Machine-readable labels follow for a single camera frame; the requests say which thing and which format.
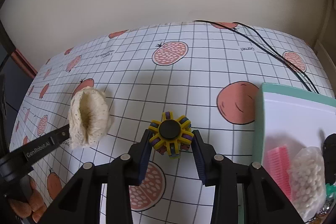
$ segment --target silver screw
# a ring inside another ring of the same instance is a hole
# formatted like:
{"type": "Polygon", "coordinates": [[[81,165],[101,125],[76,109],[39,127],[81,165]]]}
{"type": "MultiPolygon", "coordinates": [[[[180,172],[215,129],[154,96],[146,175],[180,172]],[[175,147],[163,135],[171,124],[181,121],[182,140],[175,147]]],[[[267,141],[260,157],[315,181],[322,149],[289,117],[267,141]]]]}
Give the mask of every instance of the silver screw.
{"type": "Polygon", "coordinates": [[[86,162],[83,164],[84,169],[90,169],[92,167],[92,162],[86,162]]]}
{"type": "Polygon", "coordinates": [[[253,168],[255,168],[255,169],[260,169],[260,168],[261,168],[261,164],[260,164],[259,162],[257,162],[257,161],[254,161],[254,162],[252,163],[252,166],[253,166],[253,168]]]}
{"type": "Polygon", "coordinates": [[[221,155],[221,154],[216,154],[216,155],[213,156],[213,158],[214,158],[215,160],[221,161],[221,160],[224,159],[224,156],[221,155]]]}
{"type": "Polygon", "coordinates": [[[130,156],[129,154],[122,154],[122,155],[120,156],[120,158],[121,158],[122,160],[129,160],[129,159],[131,158],[131,156],[130,156]]]}

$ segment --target pink brush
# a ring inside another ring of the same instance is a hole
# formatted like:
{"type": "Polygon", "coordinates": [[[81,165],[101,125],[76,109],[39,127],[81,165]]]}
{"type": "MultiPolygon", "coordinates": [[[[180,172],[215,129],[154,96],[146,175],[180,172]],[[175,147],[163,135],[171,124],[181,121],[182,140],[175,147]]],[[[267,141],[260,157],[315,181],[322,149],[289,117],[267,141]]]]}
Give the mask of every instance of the pink brush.
{"type": "Polygon", "coordinates": [[[289,200],[292,200],[292,191],[289,185],[289,175],[287,173],[290,163],[286,146],[276,147],[267,152],[269,174],[284,192],[289,200]]]}

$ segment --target finger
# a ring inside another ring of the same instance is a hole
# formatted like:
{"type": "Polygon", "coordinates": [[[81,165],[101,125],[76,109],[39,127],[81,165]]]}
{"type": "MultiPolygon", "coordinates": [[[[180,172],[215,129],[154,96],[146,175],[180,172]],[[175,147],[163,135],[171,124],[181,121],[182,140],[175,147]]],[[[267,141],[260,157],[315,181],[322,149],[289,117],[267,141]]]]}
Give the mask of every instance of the finger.
{"type": "Polygon", "coordinates": [[[35,180],[31,176],[29,176],[29,182],[30,182],[30,187],[33,190],[36,190],[36,182],[35,182],[35,180]]]}
{"type": "Polygon", "coordinates": [[[43,197],[38,190],[33,190],[33,194],[28,201],[33,212],[37,211],[44,204],[43,197]]]}
{"type": "Polygon", "coordinates": [[[41,208],[33,212],[32,218],[35,221],[35,223],[40,221],[40,218],[42,217],[42,215],[44,214],[46,210],[47,210],[47,206],[43,204],[41,208]]]}
{"type": "Polygon", "coordinates": [[[28,203],[21,202],[15,199],[8,199],[9,205],[13,209],[13,211],[20,217],[20,218],[26,218],[30,216],[32,213],[32,210],[28,203]]]}

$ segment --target white fabric item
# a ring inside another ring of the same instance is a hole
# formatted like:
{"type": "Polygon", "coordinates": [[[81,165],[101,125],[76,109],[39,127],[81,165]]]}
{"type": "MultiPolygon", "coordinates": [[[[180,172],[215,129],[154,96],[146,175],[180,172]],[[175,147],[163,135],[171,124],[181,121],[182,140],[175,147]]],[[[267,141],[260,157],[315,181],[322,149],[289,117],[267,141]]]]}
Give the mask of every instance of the white fabric item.
{"type": "Polygon", "coordinates": [[[105,94],[91,87],[78,91],[71,99],[68,118],[71,149],[96,145],[109,129],[105,94]]]}

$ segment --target pomegranate print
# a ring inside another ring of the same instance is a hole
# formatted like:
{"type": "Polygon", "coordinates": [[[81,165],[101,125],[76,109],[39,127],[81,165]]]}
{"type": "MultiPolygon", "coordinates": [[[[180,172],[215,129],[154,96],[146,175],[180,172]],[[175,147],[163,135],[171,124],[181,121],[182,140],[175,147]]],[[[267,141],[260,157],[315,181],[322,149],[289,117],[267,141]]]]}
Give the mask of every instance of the pomegranate print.
{"type": "Polygon", "coordinates": [[[159,202],[166,189],[166,178],[161,168],[148,163],[146,177],[140,186],[129,186],[131,209],[144,211],[159,202]]]}
{"type": "MultiPolygon", "coordinates": [[[[220,25],[223,25],[223,26],[226,26],[230,29],[234,29],[234,30],[236,30],[236,27],[238,26],[238,24],[236,24],[236,23],[229,23],[229,22],[216,22],[216,23],[218,23],[220,25]]],[[[218,29],[226,29],[222,26],[219,26],[219,25],[216,25],[216,24],[213,24],[213,23],[211,23],[211,25],[218,28],[218,29]]]]}
{"type": "Polygon", "coordinates": [[[47,178],[47,189],[48,193],[52,200],[54,200],[59,192],[62,190],[61,180],[59,179],[58,175],[56,173],[52,172],[52,169],[49,169],[50,174],[47,178]]]}
{"type": "Polygon", "coordinates": [[[27,109],[27,112],[26,112],[26,115],[25,115],[25,119],[23,120],[23,121],[24,121],[24,123],[26,123],[26,121],[27,121],[27,118],[28,118],[29,112],[30,112],[30,108],[28,108],[28,109],[27,109]]]}
{"type": "Polygon", "coordinates": [[[90,79],[86,79],[86,80],[82,79],[82,80],[80,81],[78,87],[76,87],[76,89],[74,90],[74,92],[73,92],[73,94],[72,94],[72,97],[74,97],[75,94],[76,94],[77,92],[79,92],[79,91],[82,90],[83,88],[86,88],[87,86],[93,88],[93,85],[94,85],[94,84],[95,84],[95,82],[93,81],[92,78],[90,78],[90,79]]]}
{"type": "Polygon", "coordinates": [[[40,96],[39,96],[40,99],[43,98],[44,94],[47,92],[48,87],[49,87],[49,83],[46,84],[46,85],[43,87],[43,89],[42,89],[41,92],[40,92],[40,96]]]}
{"type": "Polygon", "coordinates": [[[37,125],[37,135],[42,135],[45,131],[45,128],[47,127],[48,124],[48,116],[44,115],[40,121],[39,124],[37,125]]]}
{"type": "Polygon", "coordinates": [[[47,72],[45,73],[43,80],[49,75],[49,73],[51,72],[51,68],[47,70],[47,72]]]}
{"type": "Polygon", "coordinates": [[[34,86],[32,86],[29,90],[28,96],[33,92],[34,86]]]}
{"type": "Polygon", "coordinates": [[[234,124],[247,124],[254,121],[254,99],[258,87],[252,83],[239,81],[226,86],[217,96],[220,114],[234,124]]]}
{"type": "Polygon", "coordinates": [[[24,139],[23,139],[22,145],[25,145],[25,144],[27,144],[28,142],[29,142],[28,137],[25,136],[24,139]]]}
{"type": "Polygon", "coordinates": [[[292,64],[297,66],[300,70],[305,72],[307,70],[305,62],[296,52],[284,52],[282,55],[286,60],[290,61],[292,64]]]}
{"type": "Polygon", "coordinates": [[[188,45],[180,41],[158,44],[159,47],[152,55],[152,60],[159,66],[169,66],[183,58],[188,52],[188,45]]]}
{"type": "Polygon", "coordinates": [[[65,71],[71,71],[71,69],[76,66],[79,61],[81,61],[81,58],[82,56],[79,55],[79,56],[76,56],[68,65],[67,65],[67,68],[65,69],[65,71]]]}
{"type": "Polygon", "coordinates": [[[68,49],[68,50],[66,50],[65,51],[65,53],[64,53],[64,55],[67,55],[67,54],[69,54],[70,52],[71,52],[71,50],[73,49],[73,47],[72,48],[70,48],[70,49],[68,49]]]}
{"type": "Polygon", "coordinates": [[[128,30],[120,31],[120,32],[113,32],[109,34],[109,39],[112,39],[113,37],[118,37],[119,35],[127,32],[128,30]]]}

